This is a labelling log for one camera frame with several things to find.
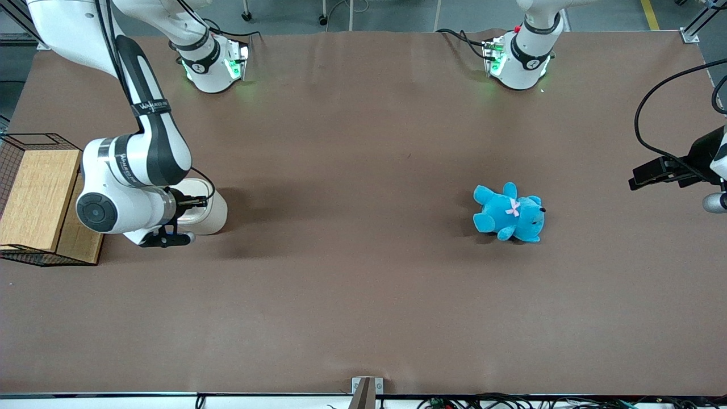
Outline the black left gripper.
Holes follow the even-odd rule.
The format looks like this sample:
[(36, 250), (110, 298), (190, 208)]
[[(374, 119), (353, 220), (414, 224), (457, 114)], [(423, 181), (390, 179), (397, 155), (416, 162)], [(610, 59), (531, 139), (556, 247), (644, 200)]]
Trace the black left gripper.
[(691, 145), (684, 160), (705, 179), (689, 173), (689, 170), (677, 161), (667, 156), (660, 156), (634, 168), (633, 178), (628, 179), (629, 189), (636, 191), (658, 183), (675, 183), (679, 188), (687, 188), (704, 181), (711, 185), (721, 184), (720, 177), (709, 166), (719, 150), (722, 137), (724, 137), (724, 126), (699, 137)]

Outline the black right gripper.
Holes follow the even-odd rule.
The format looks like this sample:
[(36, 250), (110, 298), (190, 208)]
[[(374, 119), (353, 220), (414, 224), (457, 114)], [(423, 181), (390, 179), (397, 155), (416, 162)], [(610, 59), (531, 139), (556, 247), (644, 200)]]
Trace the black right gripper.
[(182, 192), (169, 192), (172, 196), (173, 213), (169, 218), (168, 225), (177, 225), (177, 220), (183, 215), (184, 221), (195, 221), (202, 217), (203, 208), (208, 205), (208, 196), (189, 196)]

